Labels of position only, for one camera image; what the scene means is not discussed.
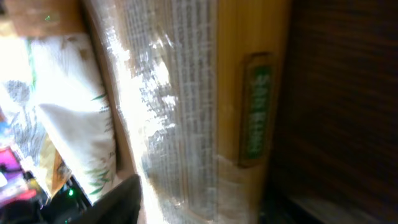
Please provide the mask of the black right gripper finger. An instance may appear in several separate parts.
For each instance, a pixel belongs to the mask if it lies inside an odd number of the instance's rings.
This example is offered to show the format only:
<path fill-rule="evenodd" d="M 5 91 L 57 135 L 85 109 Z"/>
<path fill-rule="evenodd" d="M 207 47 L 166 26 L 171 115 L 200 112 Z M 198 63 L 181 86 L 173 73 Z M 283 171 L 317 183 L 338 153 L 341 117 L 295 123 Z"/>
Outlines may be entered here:
<path fill-rule="evenodd" d="M 70 224 L 137 224 L 142 187 L 136 174 L 128 177 Z"/>

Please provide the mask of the beige foil snack bag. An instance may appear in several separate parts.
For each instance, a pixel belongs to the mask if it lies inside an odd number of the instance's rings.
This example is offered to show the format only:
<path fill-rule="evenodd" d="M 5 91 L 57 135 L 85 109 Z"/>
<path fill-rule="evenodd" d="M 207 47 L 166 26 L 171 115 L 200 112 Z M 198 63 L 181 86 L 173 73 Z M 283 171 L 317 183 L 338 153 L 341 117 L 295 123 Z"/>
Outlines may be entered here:
<path fill-rule="evenodd" d="M 30 86 L 20 80 L 1 82 L 1 115 L 12 148 L 23 168 L 32 172 L 49 198 L 71 177 L 38 116 Z"/>

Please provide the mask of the orange spaghetti packet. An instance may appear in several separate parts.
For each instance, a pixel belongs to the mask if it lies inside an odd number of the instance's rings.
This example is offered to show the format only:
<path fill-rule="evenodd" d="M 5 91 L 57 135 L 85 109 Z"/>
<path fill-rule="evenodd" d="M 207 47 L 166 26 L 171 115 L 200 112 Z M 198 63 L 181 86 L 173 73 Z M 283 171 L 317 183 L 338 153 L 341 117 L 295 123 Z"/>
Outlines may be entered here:
<path fill-rule="evenodd" d="M 140 223 L 257 223 L 290 1 L 85 1 Z"/>

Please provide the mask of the white tube pouch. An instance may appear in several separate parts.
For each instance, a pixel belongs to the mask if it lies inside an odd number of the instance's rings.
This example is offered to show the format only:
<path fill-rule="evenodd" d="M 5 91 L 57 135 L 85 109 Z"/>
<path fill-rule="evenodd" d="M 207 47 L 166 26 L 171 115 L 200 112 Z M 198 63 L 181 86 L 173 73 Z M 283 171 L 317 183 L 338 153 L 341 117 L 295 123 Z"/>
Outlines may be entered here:
<path fill-rule="evenodd" d="M 30 39 L 41 123 L 91 203 L 114 186 L 116 142 L 108 96 L 86 34 Z"/>

